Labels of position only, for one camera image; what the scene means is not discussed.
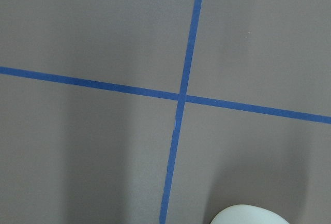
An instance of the concrete floor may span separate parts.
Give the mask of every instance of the concrete floor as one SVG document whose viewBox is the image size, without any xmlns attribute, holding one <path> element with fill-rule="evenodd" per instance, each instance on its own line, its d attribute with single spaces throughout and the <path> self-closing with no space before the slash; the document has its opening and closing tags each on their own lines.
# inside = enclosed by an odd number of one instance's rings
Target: concrete floor
<svg viewBox="0 0 331 224">
<path fill-rule="evenodd" d="M 0 66 L 179 93 L 194 0 L 0 0 Z M 331 0 L 202 0 L 187 94 L 331 116 Z M 1 223 L 159 223 L 177 101 L 0 74 Z M 186 103 L 167 224 L 330 223 L 328 123 Z"/>
</svg>

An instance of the vertical blue line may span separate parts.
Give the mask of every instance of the vertical blue line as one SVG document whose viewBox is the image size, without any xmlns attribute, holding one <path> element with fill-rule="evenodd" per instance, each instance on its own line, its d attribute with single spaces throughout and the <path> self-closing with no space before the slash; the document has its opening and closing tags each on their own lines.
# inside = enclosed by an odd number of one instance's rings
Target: vertical blue line
<svg viewBox="0 0 331 224">
<path fill-rule="evenodd" d="M 172 133 L 171 146 L 170 146 L 170 152 L 169 152 L 169 158 L 168 158 L 168 166 L 167 166 L 167 174 L 165 177 L 166 179 L 165 179 L 165 183 L 164 183 L 163 197 L 162 197 L 162 202 L 161 202 L 161 209 L 160 209 L 160 216 L 159 216 L 160 224 L 165 224 L 166 218 L 167 218 L 170 191 L 171 191 L 171 185 L 172 185 L 172 177 L 174 174 L 179 134 L 180 134 L 180 128 L 182 126 L 182 119 L 183 119 L 183 114 L 184 114 L 187 87 L 188 87 L 188 81 L 189 81 L 189 77 L 190 77 L 191 64 L 192 64 L 192 57 L 193 57 L 193 52 L 194 52 L 195 38 L 197 36 L 201 3 L 202 3 L 202 0 L 194 0 L 191 26 L 190 26 L 190 32 L 189 32 L 189 36 L 188 36 L 186 55 L 185 55 L 185 61 L 184 61 L 184 69 L 183 69 L 182 81 L 180 83 L 179 97 L 178 97 L 178 102 L 177 102 L 175 128 Z"/>
</svg>

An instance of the white round object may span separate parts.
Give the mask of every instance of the white round object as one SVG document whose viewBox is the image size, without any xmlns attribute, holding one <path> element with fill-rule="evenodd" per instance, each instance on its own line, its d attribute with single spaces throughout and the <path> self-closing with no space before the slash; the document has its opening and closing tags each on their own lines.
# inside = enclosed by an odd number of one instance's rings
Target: white round object
<svg viewBox="0 0 331 224">
<path fill-rule="evenodd" d="M 260 207 L 235 205 L 218 213 L 211 224 L 289 224 L 279 215 Z"/>
</svg>

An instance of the gray floor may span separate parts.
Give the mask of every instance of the gray floor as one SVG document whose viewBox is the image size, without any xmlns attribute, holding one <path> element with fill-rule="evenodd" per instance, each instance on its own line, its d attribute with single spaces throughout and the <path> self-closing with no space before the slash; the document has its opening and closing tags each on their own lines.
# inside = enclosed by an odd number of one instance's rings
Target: gray floor
<svg viewBox="0 0 331 224">
<path fill-rule="evenodd" d="M 194 0 L 0 0 L 0 66 L 178 93 Z M 331 0 L 203 0 L 188 94 L 331 115 Z M 1 223 L 158 223 L 176 101 L 0 74 Z M 167 223 L 330 223 L 330 125 L 187 103 Z"/>
</svg>

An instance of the blue line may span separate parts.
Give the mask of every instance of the blue line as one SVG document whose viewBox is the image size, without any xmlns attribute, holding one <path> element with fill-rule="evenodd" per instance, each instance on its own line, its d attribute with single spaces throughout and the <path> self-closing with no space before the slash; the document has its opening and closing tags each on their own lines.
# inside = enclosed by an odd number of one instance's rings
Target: blue line
<svg viewBox="0 0 331 224">
<path fill-rule="evenodd" d="M 98 89 L 104 89 L 106 91 L 117 91 L 122 93 L 150 96 L 150 97 L 156 97 L 156 98 L 162 98 L 168 100 L 178 100 L 177 93 L 156 91 L 154 89 L 125 86 L 125 85 L 113 84 L 113 83 L 104 83 L 104 82 L 87 80 L 87 79 L 65 77 L 65 76 L 59 76 L 59 75 L 47 74 L 47 73 L 41 73 L 41 72 L 35 72 L 29 70 L 0 67 L 0 74 L 38 79 L 38 80 L 44 80 L 44 81 L 56 82 L 56 83 L 71 84 L 71 85 L 90 87 L 90 88 L 98 88 Z"/>
<path fill-rule="evenodd" d="M 170 152 L 169 152 L 169 158 L 168 158 L 168 166 L 167 166 L 167 174 L 165 177 L 166 179 L 165 179 L 165 183 L 164 183 L 163 197 L 162 197 L 161 208 L 160 208 L 160 216 L 159 216 L 160 224 L 165 224 L 166 218 L 167 218 L 172 178 L 173 178 L 175 162 L 176 162 L 180 129 L 182 127 L 187 87 L 188 87 L 188 81 L 190 78 L 191 64 L 192 64 L 192 58 L 193 58 L 193 52 L 194 52 L 195 38 L 197 36 L 201 4 L 202 4 L 202 0 L 194 0 L 191 26 L 190 26 L 190 32 L 189 32 L 187 48 L 186 48 L 186 55 L 185 55 L 185 60 L 184 60 L 183 75 L 182 75 L 182 81 L 180 83 L 179 97 L 178 97 L 178 102 L 177 102 L 175 128 L 172 133 Z"/>
<path fill-rule="evenodd" d="M 263 107 L 263 106 L 257 106 L 257 105 L 239 103 L 239 102 L 210 99 L 199 96 L 187 96 L 186 101 L 190 103 L 209 105 L 220 108 L 236 109 L 236 110 L 242 110 L 253 113 L 268 114 L 268 115 L 275 115 L 275 116 L 281 116 L 281 117 L 287 117 L 287 118 L 293 118 L 293 119 L 299 119 L 299 120 L 305 120 L 311 122 L 331 124 L 331 117 L 317 115 L 317 114 L 301 113 L 291 110 L 275 109 L 275 108 L 269 108 L 269 107 Z"/>
</svg>

